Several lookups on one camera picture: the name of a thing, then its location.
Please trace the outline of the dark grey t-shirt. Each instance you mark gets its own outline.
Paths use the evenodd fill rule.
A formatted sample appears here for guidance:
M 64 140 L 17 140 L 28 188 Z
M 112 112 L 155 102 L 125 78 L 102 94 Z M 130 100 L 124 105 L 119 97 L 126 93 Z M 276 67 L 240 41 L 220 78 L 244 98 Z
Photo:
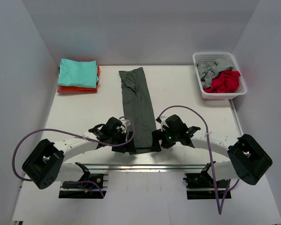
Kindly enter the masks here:
M 142 67 L 131 71 L 119 71 L 124 115 L 135 127 L 134 147 L 138 154 L 149 153 L 156 130 L 155 116 Z

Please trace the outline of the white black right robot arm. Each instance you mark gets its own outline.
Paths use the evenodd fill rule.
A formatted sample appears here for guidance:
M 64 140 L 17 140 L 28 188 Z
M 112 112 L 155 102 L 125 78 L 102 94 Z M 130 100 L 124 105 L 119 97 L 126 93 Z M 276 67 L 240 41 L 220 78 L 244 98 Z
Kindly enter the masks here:
M 152 151 L 169 149 L 176 143 L 194 149 L 206 149 L 220 154 L 227 161 L 211 160 L 201 170 L 202 181 L 213 187 L 219 180 L 240 179 L 249 185 L 256 185 L 273 161 L 258 142 L 248 134 L 241 137 L 211 138 L 200 133 L 200 127 L 188 127 L 176 114 L 156 119 L 160 129 L 152 133 Z

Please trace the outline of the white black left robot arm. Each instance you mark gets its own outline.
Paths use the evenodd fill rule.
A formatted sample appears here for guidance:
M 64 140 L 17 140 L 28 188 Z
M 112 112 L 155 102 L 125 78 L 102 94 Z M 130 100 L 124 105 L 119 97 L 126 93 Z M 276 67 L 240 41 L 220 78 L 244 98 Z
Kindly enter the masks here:
M 105 124 L 98 124 L 82 135 L 59 142 L 41 140 L 22 165 L 23 171 L 39 189 L 49 187 L 55 181 L 65 181 L 85 187 L 89 183 L 89 171 L 81 163 L 66 161 L 82 153 L 101 147 L 125 147 L 134 138 L 135 126 L 127 117 L 111 117 Z

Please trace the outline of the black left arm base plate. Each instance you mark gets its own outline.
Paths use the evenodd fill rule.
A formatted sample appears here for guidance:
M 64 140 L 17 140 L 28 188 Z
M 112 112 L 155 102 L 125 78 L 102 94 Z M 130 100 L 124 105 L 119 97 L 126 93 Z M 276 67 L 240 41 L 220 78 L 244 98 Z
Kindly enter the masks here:
M 109 175 L 98 171 L 90 173 L 79 181 L 64 181 L 59 189 L 60 199 L 104 199 Z

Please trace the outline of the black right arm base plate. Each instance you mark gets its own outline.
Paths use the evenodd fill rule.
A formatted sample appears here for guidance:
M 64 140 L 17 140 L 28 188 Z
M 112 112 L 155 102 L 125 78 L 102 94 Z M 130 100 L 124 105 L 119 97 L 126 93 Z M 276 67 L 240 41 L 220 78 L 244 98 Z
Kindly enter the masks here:
M 188 200 L 210 200 L 216 199 L 213 178 L 208 174 L 211 171 L 211 164 L 206 166 L 199 173 L 186 173 L 183 178 L 186 184 Z

